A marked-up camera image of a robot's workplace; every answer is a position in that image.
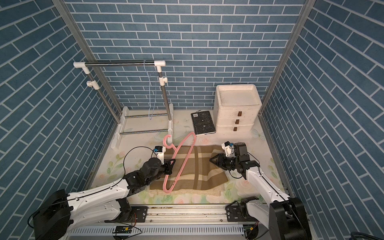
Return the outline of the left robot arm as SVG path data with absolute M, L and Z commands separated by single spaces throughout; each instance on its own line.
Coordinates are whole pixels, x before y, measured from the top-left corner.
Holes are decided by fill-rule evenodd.
M 132 208 L 129 196 L 143 191 L 162 175 L 171 174 L 175 160 L 151 158 L 140 170 L 91 190 L 69 193 L 64 189 L 51 194 L 33 215 L 37 240 L 58 240 L 67 232 L 102 221 L 128 221 Z

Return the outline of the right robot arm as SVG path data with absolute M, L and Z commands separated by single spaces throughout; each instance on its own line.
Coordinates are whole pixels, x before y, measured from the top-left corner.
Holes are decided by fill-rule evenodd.
M 311 230 L 305 206 L 299 198 L 292 198 L 268 179 L 259 160 L 247 150 L 245 143 L 222 144 L 225 151 L 210 158 L 210 162 L 224 171 L 237 171 L 262 196 L 234 201 L 226 206 L 228 222 L 256 222 L 268 229 L 273 240 L 310 240 Z

